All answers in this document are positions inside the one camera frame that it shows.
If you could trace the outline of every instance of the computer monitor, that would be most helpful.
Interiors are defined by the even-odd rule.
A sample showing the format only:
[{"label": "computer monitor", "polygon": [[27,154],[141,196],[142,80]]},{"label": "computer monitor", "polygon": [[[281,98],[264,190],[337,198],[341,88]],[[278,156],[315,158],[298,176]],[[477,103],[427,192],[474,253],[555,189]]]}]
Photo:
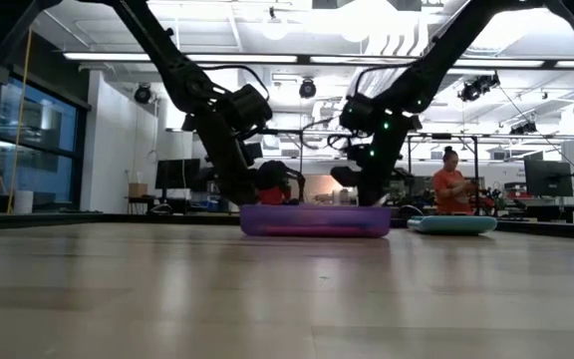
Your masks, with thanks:
[{"label": "computer monitor", "polygon": [[157,189],[191,188],[199,169],[199,159],[159,161],[155,186]]},{"label": "computer monitor", "polygon": [[260,143],[247,144],[245,145],[245,150],[253,160],[263,158],[263,148]]},{"label": "computer monitor", "polygon": [[530,195],[573,196],[570,164],[524,161],[526,188]]}]

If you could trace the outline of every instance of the robotic arm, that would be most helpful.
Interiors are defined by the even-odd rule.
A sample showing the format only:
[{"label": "robotic arm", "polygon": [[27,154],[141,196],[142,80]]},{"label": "robotic arm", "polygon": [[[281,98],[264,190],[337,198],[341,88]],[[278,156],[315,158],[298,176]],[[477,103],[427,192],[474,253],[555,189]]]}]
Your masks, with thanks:
[{"label": "robotic arm", "polygon": [[444,34],[433,39],[431,50],[413,62],[387,90],[373,99],[359,93],[348,97],[340,124],[373,135],[373,140],[370,145],[348,150],[349,159],[357,162],[361,172],[335,168],[332,176],[342,185],[358,187],[360,205],[378,202],[385,194],[408,132],[422,128],[417,114],[431,104],[448,69],[495,14],[542,6],[574,29],[574,0],[470,0]]},{"label": "robotic arm", "polygon": [[[62,0],[0,0],[0,66],[43,10]],[[251,85],[236,92],[213,84],[203,70],[182,55],[145,0],[80,0],[111,6],[149,55],[174,105],[192,118],[211,158],[221,193],[241,205],[255,203],[253,159],[243,140],[264,128],[272,111]]]}]

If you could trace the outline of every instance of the window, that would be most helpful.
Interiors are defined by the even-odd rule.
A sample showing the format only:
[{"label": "window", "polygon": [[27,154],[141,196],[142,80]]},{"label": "window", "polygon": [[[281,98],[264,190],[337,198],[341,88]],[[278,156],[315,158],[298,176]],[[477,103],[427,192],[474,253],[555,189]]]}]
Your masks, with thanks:
[{"label": "window", "polygon": [[[0,142],[0,170],[6,190],[10,188],[15,145]],[[72,202],[73,160],[19,146],[15,190],[34,192],[35,205]]]},{"label": "window", "polygon": [[19,110],[22,83],[11,79],[1,88],[0,138],[16,138],[44,148],[73,151],[77,110],[26,85],[22,123]]},{"label": "window", "polygon": [[0,86],[0,194],[7,195],[11,187],[30,190],[35,211],[78,208],[83,136],[77,134],[82,134],[85,113],[26,85],[20,124],[21,90],[21,81],[14,78]]}]

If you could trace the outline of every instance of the orange shirt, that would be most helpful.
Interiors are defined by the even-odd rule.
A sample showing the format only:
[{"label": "orange shirt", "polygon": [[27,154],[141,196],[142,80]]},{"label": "orange shirt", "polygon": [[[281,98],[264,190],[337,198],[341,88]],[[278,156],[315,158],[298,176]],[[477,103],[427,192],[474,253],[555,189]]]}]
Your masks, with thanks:
[{"label": "orange shirt", "polygon": [[257,189],[261,204],[282,204],[291,198],[291,188],[289,186],[276,186],[270,189]]},{"label": "orange shirt", "polygon": [[[458,182],[463,181],[464,176],[458,170],[447,172],[439,170],[433,175],[433,186],[435,193],[438,194],[443,189],[453,188]],[[468,203],[468,195],[466,191],[458,194],[457,196],[440,197],[437,196],[437,211],[440,213],[454,213],[466,212],[471,213],[470,204]]]}]

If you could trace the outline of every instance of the spotlight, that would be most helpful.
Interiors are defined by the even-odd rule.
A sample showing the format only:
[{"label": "spotlight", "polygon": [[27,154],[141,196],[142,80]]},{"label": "spotlight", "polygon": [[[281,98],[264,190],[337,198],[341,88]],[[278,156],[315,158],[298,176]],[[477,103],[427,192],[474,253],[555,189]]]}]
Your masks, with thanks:
[{"label": "spotlight", "polygon": [[497,73],[493,76],[478,76],[475,80],[465,83],[464,88],[457,96],[464,102],[473,102],[499,84]]},{"label": "spotlight", "polygon": [[303,99],[311,99],[316,96],[316,85],[314,85],[314,80],[304,79],[303,84],[300,85],[300,91],[298,93]]},{"label": "spotlight", "polygon": [[537,127],[535,126],[534,122],[526,122],[519,124],[517,126],[513,126],[510,129],[509,135],[528,135],[534,134],[537,132]]},{"label": "spotlight", "polygon": [[135,91],[135,101],[142,105],[148,105],[154,101],[154,95],[149,89],[149,84],[139,84],[139,88]]}]

